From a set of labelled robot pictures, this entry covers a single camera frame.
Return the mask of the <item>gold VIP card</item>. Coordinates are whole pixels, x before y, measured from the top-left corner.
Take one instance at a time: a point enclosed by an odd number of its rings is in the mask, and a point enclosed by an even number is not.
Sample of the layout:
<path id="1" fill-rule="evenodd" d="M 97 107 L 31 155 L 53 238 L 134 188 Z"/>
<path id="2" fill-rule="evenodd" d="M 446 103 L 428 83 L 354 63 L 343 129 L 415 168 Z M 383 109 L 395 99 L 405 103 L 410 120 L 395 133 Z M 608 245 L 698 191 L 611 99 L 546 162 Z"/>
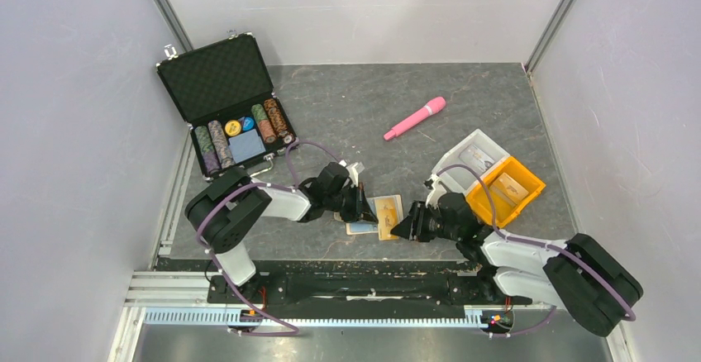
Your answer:
<path id="1" fill-rule="evenodd" d="M 403 219 L 403 205 L 398 194 L 382 196 L 374 199 L 376 216 L 379 220 L 377 224 L 378 238 L 380 241 L 395 241 L 399 237 L 391 233 L 396 225 Z"/>

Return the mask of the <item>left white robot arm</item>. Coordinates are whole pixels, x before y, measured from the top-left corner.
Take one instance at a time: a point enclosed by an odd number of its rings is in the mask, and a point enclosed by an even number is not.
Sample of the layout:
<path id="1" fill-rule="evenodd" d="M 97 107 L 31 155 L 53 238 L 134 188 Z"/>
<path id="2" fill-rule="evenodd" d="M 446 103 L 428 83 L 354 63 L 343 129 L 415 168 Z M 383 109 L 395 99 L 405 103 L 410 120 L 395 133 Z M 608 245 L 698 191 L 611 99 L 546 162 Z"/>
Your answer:
<path id="1" fill-rule="evenodd" d="M 185 216 L 197 241 L 228 278 L 230 294 L 249 302 L 258 295 L 260 281 L 244 238 L 260 218 L 306 223 L 332 212 L 344 223 L 379 223 L 359 181 L 361 170 L 359 163 L 331 162 L 318 176 L 285 187 L 233 168 L 192 199 Z"/>

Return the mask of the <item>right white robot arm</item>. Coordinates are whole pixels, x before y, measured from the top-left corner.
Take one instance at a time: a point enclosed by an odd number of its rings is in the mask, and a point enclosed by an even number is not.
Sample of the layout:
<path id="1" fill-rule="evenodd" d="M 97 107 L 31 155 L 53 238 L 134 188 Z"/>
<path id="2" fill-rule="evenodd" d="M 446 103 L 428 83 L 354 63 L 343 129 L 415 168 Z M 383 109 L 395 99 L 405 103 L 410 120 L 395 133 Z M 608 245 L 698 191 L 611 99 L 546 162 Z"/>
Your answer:
<path id="1" fill-rule="evenodd" d="M 561 308 L 600 337 L 621 321 L 633 321 L 632 308 L 644 294 L 640 282 L 593 237 L 517 236 L 481 221 L 458 193 L 443 195 L 435 207 L 414 202 L 391 233 L 409 241 L 453 241 L 467 260 L 480 264 L 477 289 L 483 300 L 527 298 Z"/>

